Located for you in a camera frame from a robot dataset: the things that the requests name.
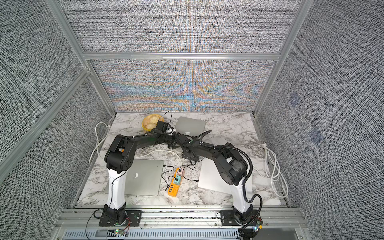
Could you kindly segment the yellow bamboo steamer basket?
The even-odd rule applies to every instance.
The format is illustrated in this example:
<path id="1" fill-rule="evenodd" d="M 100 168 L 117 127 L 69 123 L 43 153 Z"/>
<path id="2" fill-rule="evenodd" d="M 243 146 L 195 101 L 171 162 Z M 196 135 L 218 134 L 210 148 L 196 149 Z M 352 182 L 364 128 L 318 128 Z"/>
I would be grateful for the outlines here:
<path id="1" fill-rule="evenodd" d="M 157 126 L 159 121 L 164 121 L 164 118 L 161 115 L 148 115 L 142 120 L 142 128 L 144 131 L 149 132 Z"/>

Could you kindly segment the silver front right laptop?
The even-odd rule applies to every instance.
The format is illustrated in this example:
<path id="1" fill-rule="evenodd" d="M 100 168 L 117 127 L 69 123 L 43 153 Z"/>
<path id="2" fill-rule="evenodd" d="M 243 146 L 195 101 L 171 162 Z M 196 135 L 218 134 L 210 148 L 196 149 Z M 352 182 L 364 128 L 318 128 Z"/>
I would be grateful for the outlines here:
<path id="1" fill-rule="evenodd" d="M 215 163 L 210 159 L 202 161 L 198 187 L 205 190 L 216 191 L 224 194 L 231 194 L 231 189 L 235 189 L 228 185 L 220 176 Z"/>

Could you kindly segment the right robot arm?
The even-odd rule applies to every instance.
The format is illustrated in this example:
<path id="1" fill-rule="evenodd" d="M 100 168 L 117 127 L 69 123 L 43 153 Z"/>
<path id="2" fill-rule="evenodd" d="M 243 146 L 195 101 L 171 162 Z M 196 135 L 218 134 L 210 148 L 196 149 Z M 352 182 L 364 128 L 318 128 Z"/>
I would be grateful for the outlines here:
<path id="1" fill-rule="evenodd" d="M 212 160 L 222 180 L 230 186 L 233 196 L 234 218 L 243 227 L 249 226 L 260 214 L 263 199 L 254 194 L 247 196 L 246 183 L 252 176 L 253 163 L 250 157 L 231 143 L 214 145 L 203 141 L 211 131 L 194 137 L 173 133 L 173 145 L 182 149 L 183 158 L 196 162 L 200 157 Z"/>

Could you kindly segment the silver laptop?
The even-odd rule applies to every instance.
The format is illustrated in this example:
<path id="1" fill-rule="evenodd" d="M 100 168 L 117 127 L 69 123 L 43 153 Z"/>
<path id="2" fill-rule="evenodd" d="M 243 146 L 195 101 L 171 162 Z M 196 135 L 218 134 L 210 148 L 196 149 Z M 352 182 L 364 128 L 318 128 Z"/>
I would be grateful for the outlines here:
<path id="1" fill-rule="evenodd" d="M 140 196 L 157 196 L 164 161 L 134 160 L 133 165 L 124 174 L 126 176 L 125 194 Z"/>
<path id="2" fill-rule="evenodd" d="M 205 190 L 216 191 L 224 194 L 231 194 L 231 189 L 235 189 L 228 185 L 220 176 L 215 163 L 210 159 L 202 161 L 198 187 Z"/>

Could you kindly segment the grey back laptop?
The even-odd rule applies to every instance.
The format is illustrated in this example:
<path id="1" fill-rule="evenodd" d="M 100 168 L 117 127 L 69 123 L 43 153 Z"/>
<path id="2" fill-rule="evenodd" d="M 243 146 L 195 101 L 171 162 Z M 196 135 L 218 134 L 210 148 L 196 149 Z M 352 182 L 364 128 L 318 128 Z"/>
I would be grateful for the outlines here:
<path id="1" fill-rule="evenodd" d="M 204 132 L 206 121 L 180 117 L 176 124 L 176 131 L 189 136 L 198 136 Z"/>

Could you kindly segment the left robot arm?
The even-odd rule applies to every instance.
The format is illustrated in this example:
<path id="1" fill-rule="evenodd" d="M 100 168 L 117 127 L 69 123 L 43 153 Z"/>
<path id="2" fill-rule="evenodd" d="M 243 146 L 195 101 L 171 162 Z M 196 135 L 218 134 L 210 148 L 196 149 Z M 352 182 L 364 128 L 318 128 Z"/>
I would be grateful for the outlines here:
<path id="1" fill-rule="evenodd" d="M 105 163 L 109 172 L 108 200 L 104 205 L 100 223 L 121 226 L 125 224 L 126 173 L 133 165 L 138 149 L 156 145 L 170 145 L 174 141 L 174 128 L 160 121 L 149 132 L 136 136 L 116 135 L 105 155 Z"/>

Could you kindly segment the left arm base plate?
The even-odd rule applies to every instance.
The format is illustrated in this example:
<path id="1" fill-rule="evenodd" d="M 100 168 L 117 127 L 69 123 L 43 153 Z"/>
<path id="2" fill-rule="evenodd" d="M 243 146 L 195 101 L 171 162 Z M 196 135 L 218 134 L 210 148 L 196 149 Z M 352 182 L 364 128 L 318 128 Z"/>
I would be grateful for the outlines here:
<path id="1" fill-rule="evenodd" d="M 104 209 L 99 221 L 99 227 L 138 227 L 142 219 L 141 210 L 126 210 L 126 205 L 119 209 L 112 209 L 104 205 Z"/>

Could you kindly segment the silver front left laptop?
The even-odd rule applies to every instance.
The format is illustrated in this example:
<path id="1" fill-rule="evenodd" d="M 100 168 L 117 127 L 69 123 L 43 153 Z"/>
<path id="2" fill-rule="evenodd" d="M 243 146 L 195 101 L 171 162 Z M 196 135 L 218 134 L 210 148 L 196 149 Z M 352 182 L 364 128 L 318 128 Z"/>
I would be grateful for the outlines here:
<path id="1" fill-rule="evenodd" d="M 133 165 L 124 174 L 126 176 L 125 194 L 140 196 L 157 196 L 164 161 L 134 160 Z"/>

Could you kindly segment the orange power strip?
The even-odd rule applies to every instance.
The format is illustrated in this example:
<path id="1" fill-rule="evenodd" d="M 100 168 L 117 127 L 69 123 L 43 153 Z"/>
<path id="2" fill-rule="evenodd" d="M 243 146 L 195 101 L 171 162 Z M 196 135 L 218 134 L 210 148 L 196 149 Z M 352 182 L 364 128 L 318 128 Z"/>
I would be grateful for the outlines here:
<path id="1" fill-rule="evenodd" d="M 181 180 L 180 185 L 175 185 L 175 184 L 174 184 L 174 178 L 175 178 L 176 175 L 177 175 L 177 170 L 175 171 L 173 177 L 171 178 L 172 181 L 171 181 L 170 186 L 169 186 L 169 188 L 168 188 L 168 195 L 171 196 L 171 197 L 173 197 L 173 198 L 176 198 L 176 197 L 177 197 L 178 192 L 179 192 L 179 189 L 180 189 L 180 186 L 181 186 L 182 181 L 183 181 L 183 175 L 182 175 L 182 176 L 181 176 L 181 177 L 182 177 L 182 180 Z"/>

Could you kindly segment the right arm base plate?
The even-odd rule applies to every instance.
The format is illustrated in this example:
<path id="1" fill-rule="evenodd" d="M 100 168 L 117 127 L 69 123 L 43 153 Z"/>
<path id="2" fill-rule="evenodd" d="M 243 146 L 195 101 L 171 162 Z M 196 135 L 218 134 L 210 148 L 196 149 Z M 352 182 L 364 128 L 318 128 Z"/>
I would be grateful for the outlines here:
<path id="1" fill-rule="evenodd" d="M 262 225 L 263 220 L 260 214 L 256 217 L 258 210 L 248 210 L 245 213 L 240 213 L 234 209 L 220 210 L 219 219 L 223 226 L 245 226 L 250 222 L 250 226 Z"/>

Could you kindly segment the teal charger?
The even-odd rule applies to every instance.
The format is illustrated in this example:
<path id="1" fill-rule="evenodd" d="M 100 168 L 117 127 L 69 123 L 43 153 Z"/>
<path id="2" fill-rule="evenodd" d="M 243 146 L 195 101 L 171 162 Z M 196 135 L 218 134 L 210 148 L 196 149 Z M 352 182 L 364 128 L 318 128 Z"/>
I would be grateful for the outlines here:
<path id="1" fill-rule="evenodd" d="M 176 175 L 176 177 L 174 178 L 174 184 L 180 185 L 181 180 L 182 180 L 182 177 L 180 175 Z"/>

